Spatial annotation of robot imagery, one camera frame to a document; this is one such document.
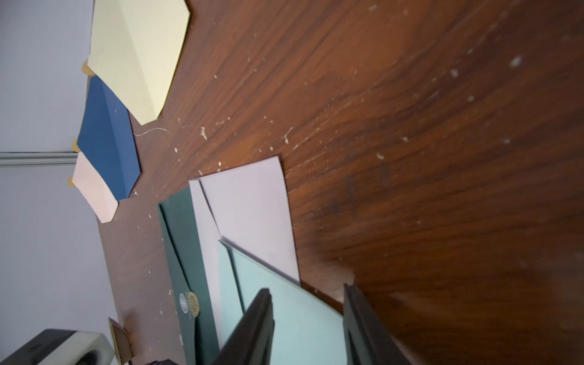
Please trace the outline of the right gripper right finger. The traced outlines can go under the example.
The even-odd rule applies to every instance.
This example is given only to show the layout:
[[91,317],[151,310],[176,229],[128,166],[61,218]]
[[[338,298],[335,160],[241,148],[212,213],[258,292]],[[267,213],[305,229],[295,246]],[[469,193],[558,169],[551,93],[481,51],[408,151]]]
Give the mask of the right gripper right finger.
[[410,364],[360,289],[345,284],[344,296],[348,364]]

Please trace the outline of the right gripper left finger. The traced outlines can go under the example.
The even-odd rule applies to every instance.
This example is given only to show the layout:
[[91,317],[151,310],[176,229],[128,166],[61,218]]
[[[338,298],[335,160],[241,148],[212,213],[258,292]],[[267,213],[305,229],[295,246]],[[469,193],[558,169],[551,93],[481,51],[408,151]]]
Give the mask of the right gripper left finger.
[[263,288],[213,364],[270,364],[274,331],[272,295]]

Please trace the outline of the teal envelope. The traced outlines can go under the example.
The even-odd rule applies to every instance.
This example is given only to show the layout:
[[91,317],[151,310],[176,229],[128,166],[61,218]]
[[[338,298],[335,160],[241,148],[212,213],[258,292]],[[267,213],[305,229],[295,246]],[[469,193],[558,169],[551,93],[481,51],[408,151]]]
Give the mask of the teal envelope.
[[238,249],[218,245],[223,348],[259,290],[272,295],[275,332],[271,364],[348,363],[343,316],[301,286]]

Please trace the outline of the pink envelope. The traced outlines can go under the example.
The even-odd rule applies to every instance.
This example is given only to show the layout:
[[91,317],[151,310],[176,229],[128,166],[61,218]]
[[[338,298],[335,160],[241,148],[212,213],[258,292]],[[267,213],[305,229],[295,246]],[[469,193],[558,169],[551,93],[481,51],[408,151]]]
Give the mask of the pink envelope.
[[100,223],[111,222],[119,203],[105,180],[81,151],[77,156],[73,176],[68,182],[84,196]]

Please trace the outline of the navy blue envelope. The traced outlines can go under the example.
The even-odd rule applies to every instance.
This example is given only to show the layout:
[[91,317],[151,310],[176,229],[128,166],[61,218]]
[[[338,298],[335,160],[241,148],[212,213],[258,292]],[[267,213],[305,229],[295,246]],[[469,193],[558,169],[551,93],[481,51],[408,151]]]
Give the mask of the navy blue envelope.
[[141,175],[129,111],[97,76],[89,80],[77,146],[117,201],[129,198]]

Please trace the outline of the cream yellow envelope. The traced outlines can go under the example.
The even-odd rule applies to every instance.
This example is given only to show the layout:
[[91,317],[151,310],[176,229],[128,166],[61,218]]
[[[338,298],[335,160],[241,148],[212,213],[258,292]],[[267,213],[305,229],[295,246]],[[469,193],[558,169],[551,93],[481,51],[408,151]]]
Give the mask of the cream yellow envelope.
[[96,1],[84,73],[99,77],[140,125],[157,120],[190,16],[183,0]]

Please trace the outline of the dark green envelope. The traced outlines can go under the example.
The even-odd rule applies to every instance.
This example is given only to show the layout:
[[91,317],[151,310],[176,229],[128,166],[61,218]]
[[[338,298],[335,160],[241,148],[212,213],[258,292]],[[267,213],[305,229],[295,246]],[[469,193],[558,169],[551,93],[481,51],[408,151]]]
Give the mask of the dark green envelope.
[[176,314],[188,364],[211,364],[220,349],[190,189],[158,204]]

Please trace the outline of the grey envelope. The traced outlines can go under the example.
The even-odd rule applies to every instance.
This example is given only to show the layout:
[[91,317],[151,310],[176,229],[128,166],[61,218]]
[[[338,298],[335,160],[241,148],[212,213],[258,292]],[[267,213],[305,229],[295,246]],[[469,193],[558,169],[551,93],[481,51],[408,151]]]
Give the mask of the grey envelope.
[[189,181],[219,345],[231,332],[221,313],[220,240],[300,284],[284,174],[278,157]]

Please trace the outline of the small brown card holder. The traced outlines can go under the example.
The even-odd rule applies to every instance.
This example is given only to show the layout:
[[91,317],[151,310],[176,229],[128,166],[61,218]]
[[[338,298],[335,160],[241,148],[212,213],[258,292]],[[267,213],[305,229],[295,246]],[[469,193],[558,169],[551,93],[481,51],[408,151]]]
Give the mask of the small brown card holder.
[[120,364],[131,364],[134,354],[129,333],[115,319],[109,318],[108,322],[118,362]]

